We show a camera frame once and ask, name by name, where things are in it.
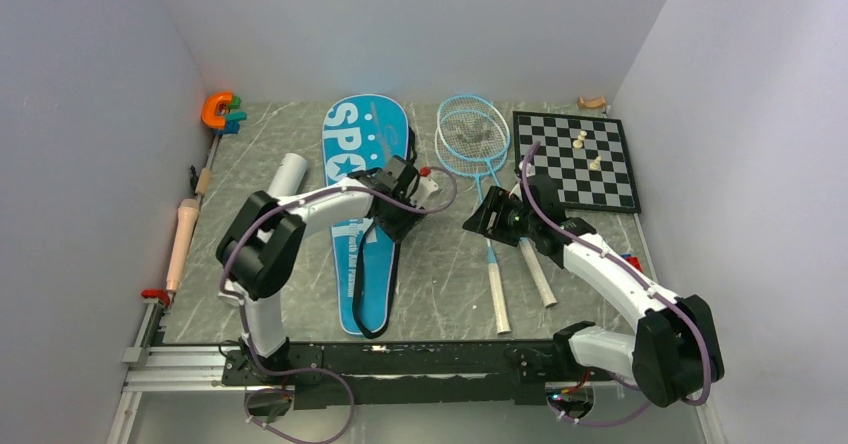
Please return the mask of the blue racket bag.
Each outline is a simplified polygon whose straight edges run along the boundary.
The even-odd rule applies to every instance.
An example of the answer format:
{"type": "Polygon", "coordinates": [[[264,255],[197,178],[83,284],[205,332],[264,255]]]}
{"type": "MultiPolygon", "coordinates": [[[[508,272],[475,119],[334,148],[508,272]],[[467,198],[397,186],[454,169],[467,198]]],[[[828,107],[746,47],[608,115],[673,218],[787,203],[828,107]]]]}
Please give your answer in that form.
{"type": "MultiPolygon", "coordinates": [[[[358,94],[328,110],[321,132],[324,184],[337,183],[354,171],[384,167],[394,156],[411,157],[415,134],[395,100],[358,94]]],[[[388,326],[397,283],[400,246],[369,219],[352,219],[331,228],[340,324],[360,337],[388,326]]]]}

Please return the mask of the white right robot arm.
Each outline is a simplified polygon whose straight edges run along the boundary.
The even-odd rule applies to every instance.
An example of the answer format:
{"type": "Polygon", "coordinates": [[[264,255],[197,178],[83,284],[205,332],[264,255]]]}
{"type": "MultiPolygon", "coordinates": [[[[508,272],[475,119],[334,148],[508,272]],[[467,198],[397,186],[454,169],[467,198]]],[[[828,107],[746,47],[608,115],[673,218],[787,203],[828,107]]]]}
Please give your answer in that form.
{"type": "Polygon", "coordinates": [[[662,408],[705,396],[724,377],[708,303],[660,286],[614,252],[587,221],[568,216],[551,178],[529,177],[519,197],[490,187],[462,227],[510,246],[530,241],[538,253],[588,283],[632,328],[627,335],[582,321],[555,333],[551,365],[560,377],[601,369],[630,380],[662,408]]]}

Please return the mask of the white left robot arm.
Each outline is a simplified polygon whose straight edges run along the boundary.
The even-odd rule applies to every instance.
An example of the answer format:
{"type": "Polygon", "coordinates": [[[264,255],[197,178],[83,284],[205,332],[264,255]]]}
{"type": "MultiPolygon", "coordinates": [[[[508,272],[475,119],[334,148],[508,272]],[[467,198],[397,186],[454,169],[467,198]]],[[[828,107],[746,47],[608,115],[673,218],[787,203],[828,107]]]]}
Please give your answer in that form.
{"type": "Polygon", "coordinates": [[[398,243],[424,217],[425,202],[439,190],[429,169],[393,156],[383,167],[353,171],[308,193],[285,198],[265,191],[251,194],[216,250],[224,267],[219,294],[240,309],[240,344],[251,352],[248,371],[272,384],[290,367],[280,295],[305,239],[344,221],[367,219],[398,243]]]}

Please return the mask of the white shuttlecock tube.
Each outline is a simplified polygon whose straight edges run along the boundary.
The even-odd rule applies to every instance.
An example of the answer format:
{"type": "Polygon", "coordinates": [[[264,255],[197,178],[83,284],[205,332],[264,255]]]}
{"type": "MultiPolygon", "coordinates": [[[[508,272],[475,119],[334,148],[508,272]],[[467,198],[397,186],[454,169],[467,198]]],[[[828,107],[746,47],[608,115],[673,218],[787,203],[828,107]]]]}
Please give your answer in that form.
{"type": "MultiPolygon", "coordinates": [[[[294,195],[298,192],[308,168],[307,160],[296,153],[286,153],[265,191],[275,198],[294,195]]],[[[224,290],[218,292],[218,297],[236,307],[240,303],[240,294],[234,281],[228,279],[224,290]]]]}

